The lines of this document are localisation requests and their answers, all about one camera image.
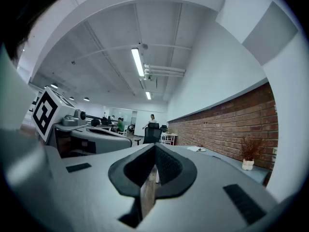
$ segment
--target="hair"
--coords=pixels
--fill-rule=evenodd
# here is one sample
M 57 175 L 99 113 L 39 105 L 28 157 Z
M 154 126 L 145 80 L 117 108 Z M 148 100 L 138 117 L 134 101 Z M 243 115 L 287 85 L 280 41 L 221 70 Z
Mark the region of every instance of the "hair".
M 93 119 L 91 121 L 91 126 L 96 127 L 100 124 L 100 121 L 98 119 Z
M 57 0 L 25 0 L 21 7 L 15 10 L 15 14 L 8 14 L 6 31 L 3 36 L 5 48 L 11 59 L 18 58 L 18 48 L 24 44 L 38 19 Z

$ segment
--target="ceiling light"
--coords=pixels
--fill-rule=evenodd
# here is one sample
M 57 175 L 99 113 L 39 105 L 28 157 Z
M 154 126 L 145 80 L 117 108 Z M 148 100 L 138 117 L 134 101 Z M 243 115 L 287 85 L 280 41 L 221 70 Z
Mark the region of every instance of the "ceiling light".
M 53 87 L 53 88 L 58 88 L 58 86 L 57 86 L 57 83 L 53 83 L 53 84 L 51 84 L 51 86 Z
M 149 92 L 146 92 L 146 95 L 147 95 L 147 98 L 148 98 L 149 100 L 151 100 L 150 93 L 149 93 Z
M 139 50 L 137 48 L 132 48 L 131 51 L 132 51 L 132 55 L 135 61 L 136 68 L 139 72 L 139 75 L 144 76 L 143 67 L 141 66 L 141 61 L 140 61 Z

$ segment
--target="paper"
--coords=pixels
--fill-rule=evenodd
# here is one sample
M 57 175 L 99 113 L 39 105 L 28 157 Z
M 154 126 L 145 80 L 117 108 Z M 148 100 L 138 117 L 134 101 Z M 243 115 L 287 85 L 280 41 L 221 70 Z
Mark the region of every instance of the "paper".
M 197 146 L 190 146 L 190 147 L 187 147 L 187 149 L 190 149 L 192 151 L 199 151 L 199 152 L 204 152 L 206 151 L 206 149 L 202 148 L 202 147 L 197 147 Z

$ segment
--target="white flower pot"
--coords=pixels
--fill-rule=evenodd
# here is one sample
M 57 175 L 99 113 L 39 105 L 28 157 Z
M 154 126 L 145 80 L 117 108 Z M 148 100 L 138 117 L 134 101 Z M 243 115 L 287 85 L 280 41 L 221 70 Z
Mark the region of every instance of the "white flower pot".
M 243 170 L 252 170 L 254 164 L 254 160 L 243 160 L 242 169 Z

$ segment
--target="red brick wall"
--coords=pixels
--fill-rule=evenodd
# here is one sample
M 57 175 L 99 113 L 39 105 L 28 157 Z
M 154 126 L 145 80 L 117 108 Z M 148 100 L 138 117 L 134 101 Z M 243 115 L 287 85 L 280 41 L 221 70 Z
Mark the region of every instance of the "red brick wall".
M 237 160 L 242 160 L 242 137 L 262 138 L 265 149 L 254 164 L 273 169 L 278 146 L 278 118 L 269 83 L 209 110 L 170 121 L 169 128 L 178 135 L 177 145 L 202 145 Z

